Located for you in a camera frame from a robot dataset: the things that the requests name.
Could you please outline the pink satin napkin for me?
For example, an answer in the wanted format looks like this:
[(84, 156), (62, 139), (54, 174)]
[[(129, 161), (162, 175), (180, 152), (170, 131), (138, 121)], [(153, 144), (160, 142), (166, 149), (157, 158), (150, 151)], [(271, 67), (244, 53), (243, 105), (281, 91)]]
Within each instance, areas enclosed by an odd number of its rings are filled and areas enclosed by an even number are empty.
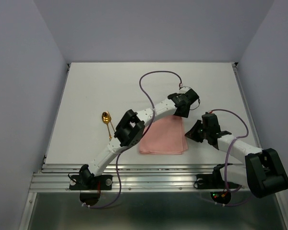
[(180, 155), (188, 150), (183, 119), (170, 115), (155, 121), (140, 140), (140, 154)]

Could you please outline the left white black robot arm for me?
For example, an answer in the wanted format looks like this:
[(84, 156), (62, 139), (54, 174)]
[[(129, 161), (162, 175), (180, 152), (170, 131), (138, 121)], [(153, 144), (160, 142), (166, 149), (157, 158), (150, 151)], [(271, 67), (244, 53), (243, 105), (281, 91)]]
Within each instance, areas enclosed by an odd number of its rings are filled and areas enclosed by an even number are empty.
[(79, 170), (81, 185), (87, 189), (94, 188), (106, 167), (121, 153), (133, 148), (144, 136), (154, 121), (169, 115), (187, 118), (190, 107), (200, 99), (191, 88), (185, 92), (173, 93), (158, 104), (150, 100), (151, 107), (141, 111), (132, 109), (125, 112), (116, 126), (114, 137), (106, 147), (94, 157), (89, 164), (84, 164)]

